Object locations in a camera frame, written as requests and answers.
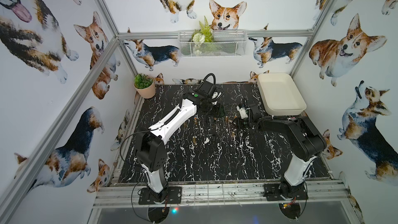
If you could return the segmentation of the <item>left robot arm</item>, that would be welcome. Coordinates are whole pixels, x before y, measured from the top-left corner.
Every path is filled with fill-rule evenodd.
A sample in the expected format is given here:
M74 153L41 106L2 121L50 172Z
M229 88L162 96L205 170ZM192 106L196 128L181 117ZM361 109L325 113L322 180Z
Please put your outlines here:
M163 171L167 159L165 147L172 135L197 114L199 107L214 105L223 94L224 91L217 88L215 75L209 73L198 88L182 95L179 104L171 112L138 134L134 154L144 169L147 187L152 193L161 195L166 192L168 183Z

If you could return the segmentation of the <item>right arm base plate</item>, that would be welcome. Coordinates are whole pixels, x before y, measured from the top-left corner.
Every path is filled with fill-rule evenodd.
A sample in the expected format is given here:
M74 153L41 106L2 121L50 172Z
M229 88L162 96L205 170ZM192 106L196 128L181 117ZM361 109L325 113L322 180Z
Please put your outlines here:
M290 186L288 183L281 182L276 184L264 184L264 197L267 201L292 201L307 200L308 195L304 183L298 186Z

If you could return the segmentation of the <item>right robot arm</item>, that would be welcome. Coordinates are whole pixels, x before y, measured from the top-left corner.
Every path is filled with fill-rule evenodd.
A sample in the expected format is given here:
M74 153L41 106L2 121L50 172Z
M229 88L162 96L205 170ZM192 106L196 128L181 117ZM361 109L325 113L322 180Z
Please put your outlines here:
M251 127L253 133L275 132L289 143L292 158L279 183L264 185L269 201L308 199L305 177L313 161L326 149L326 141L306 116L262 116L256 104L239 104L239 117L233 120L238 127Z

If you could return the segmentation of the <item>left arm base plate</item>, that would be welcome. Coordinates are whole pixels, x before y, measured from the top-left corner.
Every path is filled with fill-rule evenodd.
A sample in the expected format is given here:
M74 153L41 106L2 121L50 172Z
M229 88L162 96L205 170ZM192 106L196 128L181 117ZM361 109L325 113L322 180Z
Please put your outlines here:
M149 187L143 188L139 193L139 205L153 204L180 204L182 197L182 187L166 187L160 193L154 192Z

